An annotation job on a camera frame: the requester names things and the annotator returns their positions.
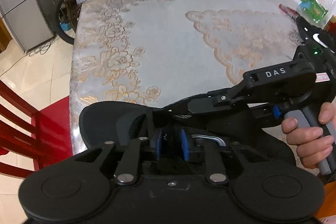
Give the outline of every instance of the chair backrest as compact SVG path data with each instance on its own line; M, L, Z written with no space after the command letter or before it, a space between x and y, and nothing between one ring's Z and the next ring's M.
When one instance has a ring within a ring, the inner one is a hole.
M37 109L19 97L2 81L0 81L0 96L29 117L35 117L39 113ZM43 153L39 142L40 129L16 116L1 104L0 115L31 133L30 137L5 122L0 121L0 146L6 150L32 158L36 170L42 168L42 158L46 155ZM32 172L31 170L0 162L0 173L4 175L25 178Z

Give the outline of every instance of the silver screw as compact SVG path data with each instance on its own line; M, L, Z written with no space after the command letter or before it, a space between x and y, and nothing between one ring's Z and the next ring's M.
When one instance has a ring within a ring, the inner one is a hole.
M168 186L176 186L176 182L171 181L171 182L168 182L167 185L168 185Z
M215 173L215 174L212 174L209 178L213 182L223 182L226 180L226 175L223 175L221 173Z
M131 182L133 179L134 177L131 174L121 174L117 177L120 182Z

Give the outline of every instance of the tile floor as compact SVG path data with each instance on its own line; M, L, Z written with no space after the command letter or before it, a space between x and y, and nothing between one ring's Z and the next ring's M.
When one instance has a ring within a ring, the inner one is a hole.
M12 40L8 48L0 54L0 75L19 61L0 80L36 109L41 110L69 95L72 50L72 45L57 37L45 54L38 53L29 57ZM30 122L28 116L1 97L0 104ZM24 132L4 117L0 116L0 120ZM0 162L33 170L32 159L12 152L1 155ZM21 179L0 175L0 224L20 224L26 220L17 197L21 182Z

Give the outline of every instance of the table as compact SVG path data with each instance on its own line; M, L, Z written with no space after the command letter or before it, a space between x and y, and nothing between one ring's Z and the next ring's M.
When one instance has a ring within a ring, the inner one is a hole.
M291 61L301 38L279 4L296 8L293 0L83 4L70 80L74 154L86 149L78 117L89 104L118 100L164 107L236 85L247 70ZM285 139L279 128L268 132Z

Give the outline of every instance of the human hand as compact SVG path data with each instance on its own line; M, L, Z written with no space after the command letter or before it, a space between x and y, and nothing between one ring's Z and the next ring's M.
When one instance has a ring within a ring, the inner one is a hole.
M336 127L336 106L331 103L324 103L321 106L319 122L326 124L332 121ZM320 127L296 128L297 120L288 118L283 120L281 129L287 135L287 143L297 145L296 152L301 163L306 168L316 168L316 164L324 160L333 150L333 136L325 136L318 139L323 130Z

